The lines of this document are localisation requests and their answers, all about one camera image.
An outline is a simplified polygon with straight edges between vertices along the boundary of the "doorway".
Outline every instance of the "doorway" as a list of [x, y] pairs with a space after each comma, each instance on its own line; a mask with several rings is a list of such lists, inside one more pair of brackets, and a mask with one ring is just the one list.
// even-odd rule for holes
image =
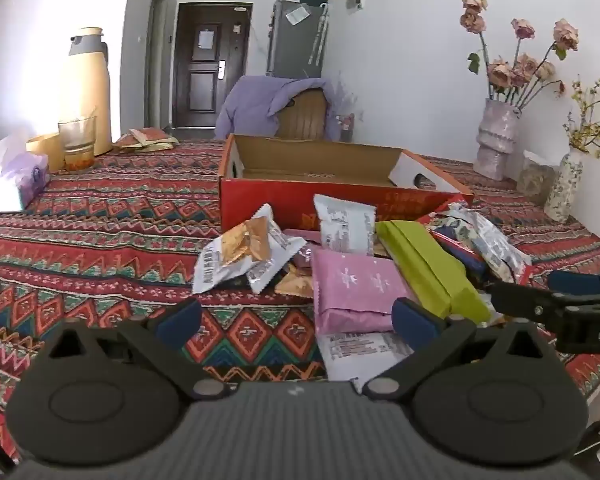
[[144, 126], [160, 128], [162, 61], [167, 20], [167, 0], [151, 0], [144, 64]]
[[251, 4], [180, 4], [173, 75], [173, 126], [213, 128], [244, 75]]

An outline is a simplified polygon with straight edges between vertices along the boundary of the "open cardboard box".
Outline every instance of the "open cardboard box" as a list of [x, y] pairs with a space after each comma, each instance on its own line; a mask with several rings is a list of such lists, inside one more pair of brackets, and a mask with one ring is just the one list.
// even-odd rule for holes
[[474, 197], [408, 150], [325, 140], [231, 135], [218, 175], [223, 231], [267, 202], [281, 228], [316, 230], [315, 194], [376, 206], [378, 221], [415, 220], [453, 195]]

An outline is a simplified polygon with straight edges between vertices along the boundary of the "gray refrigerator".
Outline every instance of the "gray refrigerator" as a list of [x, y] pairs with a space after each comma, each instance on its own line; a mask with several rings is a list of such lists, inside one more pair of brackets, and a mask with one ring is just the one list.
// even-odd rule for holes
[[[304, 20], [295, 25], [286, 15], [303, 6], [309, 13]], [[314, 49], [314, 41], [318, 34], [321, 7], [307, 4], [277, 0], [273, 7], [271, 30], [269, 31], [269, 58], [267, 60], [267, 75], [291, 79], [320, 77], [322, 73], [322, 58], [324, 49], [318, 59], [320, 37]], [[314, 52], [312, 63], [309, 58]]]

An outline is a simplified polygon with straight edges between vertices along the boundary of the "brown door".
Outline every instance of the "brown door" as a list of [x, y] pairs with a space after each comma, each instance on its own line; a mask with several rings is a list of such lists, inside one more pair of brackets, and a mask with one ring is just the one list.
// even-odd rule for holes
[[244, 75], [251, 4], [180, 4], [173, 125], [210, 127]]

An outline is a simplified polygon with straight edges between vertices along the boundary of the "glass cup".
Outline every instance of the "glass cup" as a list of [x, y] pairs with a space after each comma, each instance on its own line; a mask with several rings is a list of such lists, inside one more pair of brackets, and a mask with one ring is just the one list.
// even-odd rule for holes
[[95, 116], [58, 123], [58, 132], [64, 146], [64, 164], [67, 171], [81, 171], [93, 166], [93, 149], [96, 143]]

